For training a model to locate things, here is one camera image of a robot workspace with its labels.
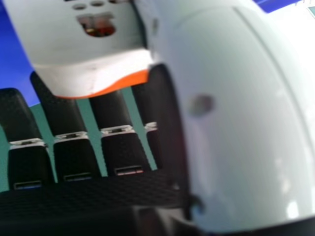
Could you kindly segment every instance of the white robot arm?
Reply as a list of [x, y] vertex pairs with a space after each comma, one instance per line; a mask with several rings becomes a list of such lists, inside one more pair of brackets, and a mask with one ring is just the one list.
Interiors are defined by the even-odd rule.
[[[57, 96], [143, 83], [149, 67], [150, 82], [168, 78], [188, 178], [170, 168], [195, 199], [190, 212], [202, 231], [246, 232], [314, 217], [314, 82], [251, 0], [5, 5], [35, 70]], [[163, 98], [167, 91], [156, 93]], [[156, 112], [165, 121], [170, 111]], [[168, 128], [159, 126], [162, 134]]]

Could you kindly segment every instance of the blue surface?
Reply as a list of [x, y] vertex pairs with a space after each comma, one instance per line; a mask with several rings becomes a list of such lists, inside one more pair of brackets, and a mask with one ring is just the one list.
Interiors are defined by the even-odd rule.
[[[254, 0], [266, 12], [297, 2], [297, 0]], [[29, 106], [39, 103], [29, 76], [32, 67], [17, 39], [0, 0], [0, 89], [17, 88]]]

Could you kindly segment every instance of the teal background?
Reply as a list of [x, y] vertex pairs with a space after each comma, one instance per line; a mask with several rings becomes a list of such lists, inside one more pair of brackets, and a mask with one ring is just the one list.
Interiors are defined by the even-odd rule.
[[[140, 115], [139, 115], [136, 103], [134, 101], [134, 97], [131, 92], [131, 88], [125, 88], [122, 91], [123, 91], [123, 95], [124, 95], [131, 119], [132, 119], [133, 127], [139, 135], [139, 138], [142, 142], [142, 145], [144, 147], [144, 150], [146, 152], [146, 155], [148, 157], [151, 167], [153, 169], [156, 169], [156, 165], [153, 160], [153, 156], [152, 156], [152, 153], [150, 151], [150, 148], [146, 139], [144, 127], [142, 125]], [[80, 108], [80, 112], [85, 122], [85, 125], [88, 129], [89, 138], [93, 145], [101, 173], [103, 176], [107, 176], [107, 171], [105, 168], [104, 158], [103, 158], [103, 154], [101, 150], [101, 143], [100, 143], [101, 134], [97, 128], [89, 101], [87, 99], [84, 99], [84, 100], [78, 100], [77, 103]], [[51, 162], [52, 162], [52, 165], [54, 166], [54, 154], [53, 154], [53, 149], [52, 149], [53, 144], [54, 144], [54, 137], [52, 136], [51, 131], [49, 129], [47, 119], [45, 117], [43, 109], [41, 105], [39, 104], [39, 105], [35, 105], [31, 107], [31, 111], [33, 112], [35, 116], [36, 122], [41, 131], [43, 139], [48, 144]], [[0, 127], [0, 192], [8, 190], [8, 183], [7, 183], [8, 150], [9, 150], [9, 145], [5, 138], [4, 132], [2, 128]]]

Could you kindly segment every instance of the orange trim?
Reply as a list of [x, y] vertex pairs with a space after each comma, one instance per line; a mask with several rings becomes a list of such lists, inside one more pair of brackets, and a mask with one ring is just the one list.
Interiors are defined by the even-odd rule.
[[82, 97], [63, 97], [63, 96], [57, 96], [57, 97], [64, 98], [64, 99], [85, 99], [85, 98], [97, 97], [97, 96], [114, 92], [116, 90], [120, 90], [129, 86], [132, 86], [132, 85], [145, 83], [147, 79], [148, 79], [148, 70], [141, 70], [136, 73], [127, 75], [121, 78], [120, 80], [118, 80], [112, 86], [91, 95], [82, 96]]

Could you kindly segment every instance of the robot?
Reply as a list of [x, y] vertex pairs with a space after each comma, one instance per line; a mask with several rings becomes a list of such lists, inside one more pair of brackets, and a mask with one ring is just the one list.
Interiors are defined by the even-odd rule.
[[[0, 220], [0, 229], [8, 235], [105, 229], [116, 235], [315, 233], [314, 83], [254, 2], [4, 3], [36, 71], [31, 79], [35, 89], [40, 86], [41, 101], [51, 93], [49, 99], [62, 101], [73, 120], [72, 99], [89, 98], [103, 153], [111, 156], [108, 150], [120, 146], [105, 139], [127, 134], [136, 146], [137, 137], [127, 119], [109, 124], [98, 111], [106, 103], [111, 114], [123, 110], [117, 90], [133, 86], [138, 106], [145, 107], [140, 113], [148, 134], [158, 131], [151, 144], [158, 145], [160, 167], [150, 172], [139, 151], [135, 164], [113, 158], [109, 180], [100, 178], [90, 158], [88, 171], [61, 174], [64, 184], [2, 193], [0, 211], [8, 212], [9, 222]], [[56, 114], [49, 106], [44, 110]], [[56, 119], [50, 124], [59, 123]], [[70, 141], [90, 146], [82, 122], [70, 123], [68, 131], [54, 132], [59, 139], [54, 148], [62, 153], [68, 146], [58, 146]], [[38, 134], [11, 141], [15, 151], [24, 150], [19, 145], [44, 148]], [[67, 172], [64, 160], [59, 173]], [[13, 179], [12, 189], [38, 184]], [[122, 203], [102, 200], [115, 197]]]

